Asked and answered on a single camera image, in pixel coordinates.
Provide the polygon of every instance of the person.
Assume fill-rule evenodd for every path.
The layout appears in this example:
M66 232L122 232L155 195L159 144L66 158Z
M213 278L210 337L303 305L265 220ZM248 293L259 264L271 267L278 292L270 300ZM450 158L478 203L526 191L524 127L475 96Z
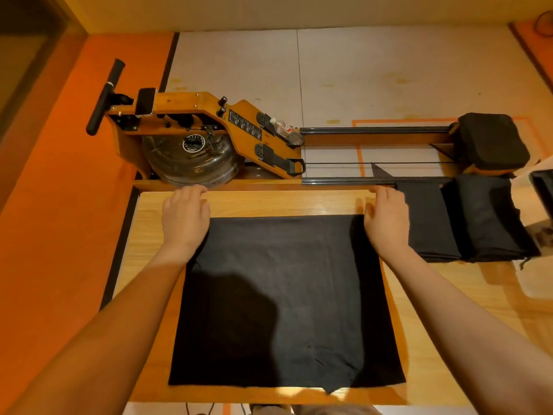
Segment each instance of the person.
M21 414L121 414L148 357L179 274L210 224L202 186L163 203L164 242L148 265L31 382L7 411ZM404 195L376 188L364 225L399 279L432 342L480 414L553 413L553 360L479 307L409 247ZM254 415L280 408L260 406ZM362 407L310 407L309 415L366 413Z

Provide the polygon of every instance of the plastic bottle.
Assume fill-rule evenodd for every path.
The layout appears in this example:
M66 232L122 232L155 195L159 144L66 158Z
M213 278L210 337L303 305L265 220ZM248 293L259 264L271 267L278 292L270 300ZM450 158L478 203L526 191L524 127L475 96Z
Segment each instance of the plastic bottle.
M301 146L304 143L304 136L292 125L286 125L281 119L271 118L271 124L274 126L277 133L288 140L291 146Z

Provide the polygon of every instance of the wooden table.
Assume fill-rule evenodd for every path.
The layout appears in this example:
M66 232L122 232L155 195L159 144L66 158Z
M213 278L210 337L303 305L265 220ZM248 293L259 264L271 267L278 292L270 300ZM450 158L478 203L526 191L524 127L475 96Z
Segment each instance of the wooden table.
M119 292L162 244L162 202L170 192L142 193L129 234ZM360 214L374 194L366 190L211 191L212 217L258 217ZM527 298L511 263L433 264L454 285L532 342L553 354L553 301ZM179 317L184 275L169 300L154 346L131 401L372 403L374 405L467 405L468 400L447 370L410 301L389 268L384 284L405 384L381 388L343 388L331 395L314 388L169 386L168 378Z

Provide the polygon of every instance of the rowing machine handle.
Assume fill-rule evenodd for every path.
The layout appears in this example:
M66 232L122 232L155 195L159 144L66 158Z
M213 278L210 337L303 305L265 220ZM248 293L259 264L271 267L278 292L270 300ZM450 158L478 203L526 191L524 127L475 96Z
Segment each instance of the rowing machine handle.
M92 115L88 120L88 124L86 126L86 133L88 135L96 135L96 133L98 132L100 124L102 123L103 115L111 107L109 103L109 98L114 93L115 86L117 85L119 77L121 77L121 73L123 72L124 68L125 63L121 60L116 59L113 62L113 66L111 67L111 71L109 72L109 76L107 77L107 82L106 84L104 84L104 87L100 93L100 97L98 97L98 102L96 102L96 107L94 107Z

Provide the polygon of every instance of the yellow wall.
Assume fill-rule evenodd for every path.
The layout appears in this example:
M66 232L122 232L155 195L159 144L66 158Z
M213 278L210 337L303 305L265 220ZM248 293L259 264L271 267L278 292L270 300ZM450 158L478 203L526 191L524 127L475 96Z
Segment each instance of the yellow wall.
M499 24L553 0L65 0L89 33Z

